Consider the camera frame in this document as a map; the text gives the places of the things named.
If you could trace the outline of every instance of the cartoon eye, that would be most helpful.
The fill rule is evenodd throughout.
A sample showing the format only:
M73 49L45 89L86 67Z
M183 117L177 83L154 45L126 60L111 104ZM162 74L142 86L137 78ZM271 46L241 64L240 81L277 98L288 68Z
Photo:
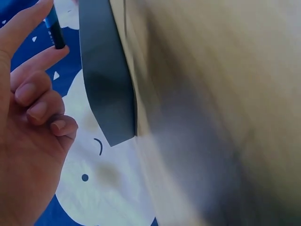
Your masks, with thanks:
M94 140L99 142L99 144L100 144L100 153L99 153L99 155L102 155L102 153L103 153L103 144L102 144L102 142L99 139L96 139L96 138L94 138Z
M88 181L89 180L89 176L87 175L87 174L83 174L82 176L81 176L81 179L83 180L83 181Z

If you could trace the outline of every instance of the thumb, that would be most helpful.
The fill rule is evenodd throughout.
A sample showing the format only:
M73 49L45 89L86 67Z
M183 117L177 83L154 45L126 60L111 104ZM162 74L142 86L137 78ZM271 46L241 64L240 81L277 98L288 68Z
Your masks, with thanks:
M6 126L10 101L10 60L25 38L48 15L53 0L40 0L15 15L0 29L0 136Z

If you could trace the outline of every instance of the beige surface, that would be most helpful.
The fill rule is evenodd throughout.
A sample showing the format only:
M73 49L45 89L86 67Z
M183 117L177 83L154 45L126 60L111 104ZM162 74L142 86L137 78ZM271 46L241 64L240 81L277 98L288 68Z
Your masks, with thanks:
M281 224L262 201L300 209L301 3L125 3L111 0L160 224Z

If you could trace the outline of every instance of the black pen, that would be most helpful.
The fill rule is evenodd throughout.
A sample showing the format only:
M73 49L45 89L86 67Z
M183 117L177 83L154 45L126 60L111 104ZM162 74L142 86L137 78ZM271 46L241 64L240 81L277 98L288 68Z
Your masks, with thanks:
M58 22L55 7L53 6L48 16L45 18L46 27L50 35L52 43L56 49L62 49L65 47L65 41L63 38L62 29Z

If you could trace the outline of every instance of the fingernail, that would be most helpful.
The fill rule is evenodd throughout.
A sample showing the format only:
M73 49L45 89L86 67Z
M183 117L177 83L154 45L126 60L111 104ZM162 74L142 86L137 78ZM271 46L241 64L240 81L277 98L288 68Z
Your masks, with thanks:
M36 4L40 4L40 3L46 3L48 2L49 0L39 0Z
M28 114L36 120L40 120L45 115L46 110L47 104L45 102L39 102L28 111Z
M15 96L16 99L23 105L29 104L32 96L36 92L36 86L32 83L27 83L21 88L17 89Z
M66 126L66 122L64 120L58 120L58 121L51 123L51 125L54 125L57 127L58 130L61 130L62 128L64 128Z

